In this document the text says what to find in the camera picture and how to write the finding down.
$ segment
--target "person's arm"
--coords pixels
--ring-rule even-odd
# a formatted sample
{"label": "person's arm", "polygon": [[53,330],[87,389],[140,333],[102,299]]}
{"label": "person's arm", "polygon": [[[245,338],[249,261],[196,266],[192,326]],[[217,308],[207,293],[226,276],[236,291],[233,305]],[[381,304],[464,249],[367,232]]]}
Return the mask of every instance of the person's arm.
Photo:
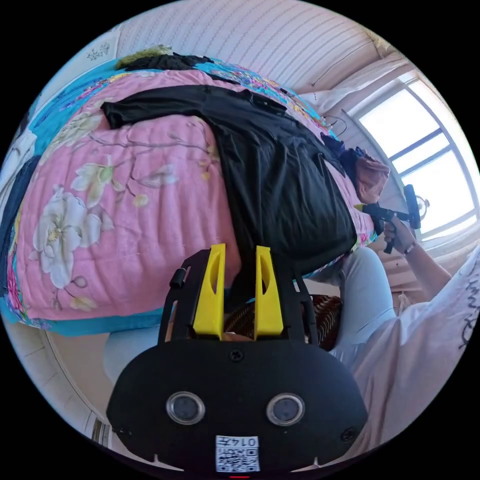
{"label": "person's arm", "polygon": [[434,298],[452,276],[417,243],[409,228],[397,217],[385,223],[384,234],[385,240],[393,240],[395,250],[405,256],[428,300]]}

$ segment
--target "woven basket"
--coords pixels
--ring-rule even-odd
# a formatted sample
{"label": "woven basket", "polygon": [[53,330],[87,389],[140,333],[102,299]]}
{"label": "woven basket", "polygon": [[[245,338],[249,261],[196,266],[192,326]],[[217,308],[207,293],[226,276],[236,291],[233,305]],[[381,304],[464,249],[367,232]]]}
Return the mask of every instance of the woven basket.
{"label": "woven basket", "polygon": [[[342,300],[337,296],[312,295],[319,346],[329,352],[339,333]],[[235,332],[254,338],[255,302],[247,303],[233,312],[225,321],[225,332]]]}

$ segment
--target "sticker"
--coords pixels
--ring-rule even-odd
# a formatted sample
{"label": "sticker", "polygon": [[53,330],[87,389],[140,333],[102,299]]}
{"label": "sticker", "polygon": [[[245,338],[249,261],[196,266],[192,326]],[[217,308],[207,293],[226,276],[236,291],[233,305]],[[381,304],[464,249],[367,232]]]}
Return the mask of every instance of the sticker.
{"label": "sticker", "polygon": [[215,437],[217,472],[259,472],[259,438],[257,436]]}

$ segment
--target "window frame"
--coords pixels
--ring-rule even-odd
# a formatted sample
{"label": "window frame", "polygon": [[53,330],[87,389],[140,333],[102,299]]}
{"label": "window frame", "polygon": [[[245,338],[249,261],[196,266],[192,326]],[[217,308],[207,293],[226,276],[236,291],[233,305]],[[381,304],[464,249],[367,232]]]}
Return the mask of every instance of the window frame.
{"label": "window frame", "polygon": [[[419,230],[417,230],[415,232],[416,236],[417,236],[417,238],[422,240],[422,239],[426,239],[428,237],[431,237],[433,235],[437,235],[437,234],[439,234],[443,231],[446,231],[446,230],[448,230],[452,227],[455,227],[456,225],[464,222],[465,220],[468,220],[469,218],[471,218],[473,216],[476,217],[477,221],[480,221],[480,201],[479,201],[479,196],[477,195],[477,192],[475,190],[475,186],[474,186],[474,183],[473,183],[473,180],[472,180],[472,176],[469,172],[469,169],[468,169],[468,167],[467,167],[467,165],[464,161],[464,158],[463,158],[462,154],[460,153],[460,150],[458,149],[458,147],[455,144],[452,136],[450,135],[449,131],[445,128],[443,123],[440,121],[440,119],[437,117],[437,115],[435,115],[435,113],[432,111],[432,109],[424,102],[424,100],[421,97],[419,97],[409,87],[409,85],[411,85],[412,83],[418,82],[418,81],[424,83],[428,88],[430,88],[428,83],[424,82],[422,80],[422,78],[418,75],[415,76],[414,78],[409,79],[408,81],[401,81],[400,79],[397,79],[397,81],[393,84],[392,88],[387,90],[385,93],[379,95],[377,98],[375,98],[372,102],[368,103],[366,106],[360,108],[350,118],[353,121],[353,123],[355,124],[355,126],[367,137],[369,142],[373,145],[373,147],[377,151],[381,161],[390,168],[390,174],[393,177],[397,186],[399,187],[399,190],[400,190],[402,196],[404,196],[404,186],[405,186],[403,181],[402,181],[403,176],[408,175],[408,174],[424,167],[425,165],[427,165],[431,162],[434,162],[436,159],[438,159],[439,157],[441,157],[442,155],[444,155],[447,152],[452,151],[454,153],[454,155],[455,155],[455,157],[456,157],[456,159],[457,159],[457,161],[460,165],[461,171],[462,171],[462,173],[465,177],[466,183],[468,185],[468,189],[469,189],[472,201],[473,201],[473,209],[470,210],[469,212],[465,213],[464,215],[460,216],[459,218],[456,218],[455,220],[452,220],[451,222],[446,223],[446,224],[444,224],[440,227],[434,228],[430,231],[421,233]],[[434,132],[430,133],[429,135],[426,135],[425,137],[421,138],[420,140],[416,141],[415,143],[412,143],[410,146],[408,146],[407,148],[404,148],[400,152],[397,152],[394,155],[392,155],[391,157],[388,157],[385,154],[385,152],[383,151],[383,149],[380,147],[378,142],[375,140],[373,135],[362,125],[362,123],[360,122],[360,119],[364,115],[366,115],[367,113],[371,112],[374,108],[378,107],[383,102],[388,100],[390,97],[392,97],[393,95],[395,95],[395,94],[397,94],[397,93],[399,93],[403,90],[406,90],[410,95],[412,95],[413,98],[415,98],[422,105],[422,107],[429,113],[429,115],[431,115],[431,117],[437,122],[438,129],[435,130]],[[444,105],[444,107],[447,110],[449,110],[449,113],[451,115],[453,115],[452,112],[450,111],[450,109],[448,109],[447,106]],[[439,150],[434,155],[431,155],[430,157],[428,157],[424,160],[421,160],[419,163],[417,163],[416,165],[408,168],[407,170],[404,170],[404,171],[401,171],[401,172],[397,171],[397,169],[395,168],[395,166],[393,164],[393,162],[397,158],[407,154],[408,152],[411,152],[412,150],[418,148],[420,145],[423,145],[425,142],[428,142],[432,138],[434,138],[437,135],[440,135],[442,133],[445,135],[446,139],[448,140],[448,145],[446,147],[442,148],[441,150]]]}

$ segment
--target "white t-shirt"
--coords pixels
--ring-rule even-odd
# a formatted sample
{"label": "white t-shirt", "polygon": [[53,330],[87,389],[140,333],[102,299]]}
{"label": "white t-shirt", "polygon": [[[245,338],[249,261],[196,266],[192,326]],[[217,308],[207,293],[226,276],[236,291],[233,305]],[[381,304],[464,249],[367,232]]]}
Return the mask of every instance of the white t-shirt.
{"label": "white t-shirt", "polygon": [[479,314],[480,246],[432,301],[408,307],[364,344],[332,350],[355,377],[368,421],[350,450],[328,465],[368,452],[407,428],[449,379]]}

